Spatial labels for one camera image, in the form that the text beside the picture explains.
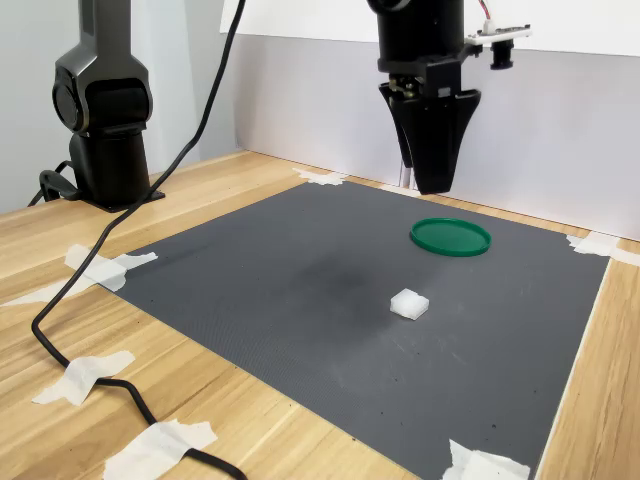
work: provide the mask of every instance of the gray mat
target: gray mat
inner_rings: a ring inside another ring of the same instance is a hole
[[[426,217],[478,223],[493,245],[426,252],[409,239]],[[304,184],[149,251],[118,295],[425,479],[451,465],[449,439],[533,478],[608,260],[351,183]],[[404,288],[431,300],[417,322],[389,311]]]

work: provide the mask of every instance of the red wire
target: red wire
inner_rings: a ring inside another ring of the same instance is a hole
[[[489,13],[489,9],[483,0],[478,0],[480,2],[480,6],[484,10],[484,14],[487,16],[487,20],[491,20],[491,14]]]

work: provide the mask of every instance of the power cord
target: power cord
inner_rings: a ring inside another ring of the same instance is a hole
[[[95,256],[100,251],[100,248],[104,244],[105,240],[109,236],[109,233],[124,222],[127,218],[129,218],[133,213],[140,208],[140,206],[145,202],[147,198],[149,198],[159,187],[164,183],[164,181],[169,178],[169,176],[174,172],[174,170],[180,165],[180,162],[184,159],[184,157],[189,153],[189,151],[198,143],[200,137],[202,137],[202,133],[204,132],[205,127],[207,126],[207,121],[209,120],[209,115],[211,113],[211,108],[213,107],[213,102],[218,93],[218,89],[220,88],[220,82],[222,82],[222,77],[224,76],[225,69],[227,67],[227,62],[229,60],[229,54],[231,52],[231,46],[233,45],[233,39],[236,35],[236,31],[238,29],[238,24],[240,23],[240,19],[242,18],[242,12],[244,10],[246,0],[239,0],[238,8],[236,10],[235,16],[233,17],[233,21],[231,22],[231,27],[229,28],[229,34],[227,35],[227,40],[224,45],[224,50],[222,52],[222,58],[220,60],[220,66],[218,68],[218,73],[216,74],[216,78],[213,82],[213,86],[211,87],[211,92],[209,93],[209,98],[207,100],[207,104],[204,109],[204,113],[202,115],[202,120],[200,121],[200,125],[196,130],[194,137],[185,145],[182,151],[178,154],[176,159],[171,163],[169,168],[155,181],[153,185],[149,188],[149,191],[142,197],[138,199],[136,203],[131,205],[122,215],[113,220],[102,232],[100,238],[96,242],[96,244],[91,249],[91,252],[85,258],[84,262],[80,265],[80,267],[75,271],[75,273],[71,276],[69,281],[60,289],[60,291],[56,294],[53,299],[42,309],[38,315],[33,319],[31,324],[31,330],[33,334],[36,336],[38,341],[42,344],[42,346],[51,354],[53,358],[55,358],[60,365],[67,368],[69,366],[69,360],[62,354],[53,344],[49,341],[49,339],[42,333],[40,330],[40,322],[44,320],[51,310],[64,298],[67,292],[73,287],[73,285],[78,281],[80,276],[85,272],[91,261],[95,258]],[[147,407],[146,403],[142,399],[140,392],[136,389],[136,387],[126,381],[126,380],[117,380],[114,378],[99,378],[96,381],[97,385],[103,385],[108,387],[120,387],[126,389],[131,396],[133,397],[133,401],[136,403],[140,413],[145,418],[149,425],[153,425],[156,423],[156,418]],[[222,470],[235,478],[236,480],[247,480],[247,476],[237,467],[234,467],[230,463],[225,462],[224,460],[214,457],[213,455],[209,455],[206,452],[202,452],[200,450],[196,450],[194,448],[187,451],[185,454],[187,457],[194,458],[202,463],[215,467],[219,470]]]
[[[66,167],[73,168],[73,165],[71,165],[71,162],[69,160],[65,160],[60,165],[58,165],[56,167],[56,173],[62,173],[62,171]],[[27,205],[27,207],[33,207],[36,203],[38,203],[40,201],[40,199],[43,196],[44,196],[44,193],[42,193],[42,190],[40,190],[38,193],[36,193],[36,196],[31,199],[31,201],[29,202],[29,205]]]

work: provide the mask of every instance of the masking tape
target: masking tape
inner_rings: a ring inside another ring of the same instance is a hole
[[[385,192],[399,193],[400,195],[406,195],[407,197],[419,197],[421,193],[418,190],[412,188],[396,187],[395,185],[383,185],[380,190]]]
[[[202,450],[218,439],[207,422],[154,423],[124,450],[109,458],[104,480],[153,480],[176,466],[190,448]]]
[[[527,480],[530,469],[513,460],[468,450],[449,440],[453,465],[444,472],[441,480]]]
[[[585,238],[567,235],[567,240],[575,252],[611,257],[619,262],[640,267],[640,255],[618,248],[617,245],[620,241],[618,237],[591,232]]]
[[[308,183],[317,183],[318,185],[342,185],[344,183],[344,179],[348,177],[346,173],[312,173],[307,172],[306,170],[300,170],[299,168],[294,168],[294,171],[300,174],[300,178],[309,179]]]
[[[44,405],[66,398],[69,403],[78,407],[85,401],[96,380],[120,373],[134,360],[133,354],[127,351],[108,357],[76,358],[69,362],[60,380],[45,388],[31,401]]]
[[[68,267],[77,270],[84,259],[87,258],[87,255],[89,255],[88,248],[83,247],[82,245],[72,245],[69,247],[64,263]],[[139,267],[145,263],[156,260],[157,258],[158,256],[155,253],[148,253],[146,255],[139,256],[125,254],[120,255],[113,260],[96,255],[89,264],[89,267],[87,267],[87,270],[85,270],[84,274],[78,279],[73,287],[71,287],[71,290],[67,292],[64,298],[83,292],[96,283],[101,284],[112,292],[117,292],[126,283],[125,274],[127,270]],[[40,290],[36,290],[35,292],[28,293],[27,295],[23,295],[22,297],[11,300],[10,302],[4,303],[0,306],[8,307],[12,305],[25,305],[28,303],[49,302],[68,280],[68,278],[60,280],[59,282],[41,288]]]

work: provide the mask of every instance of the white foam cube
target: white foam cube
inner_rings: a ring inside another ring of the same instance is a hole
[[[429,300],[405,288],[391,299],[391,311],[398,315],[417,320],[429,308]]]

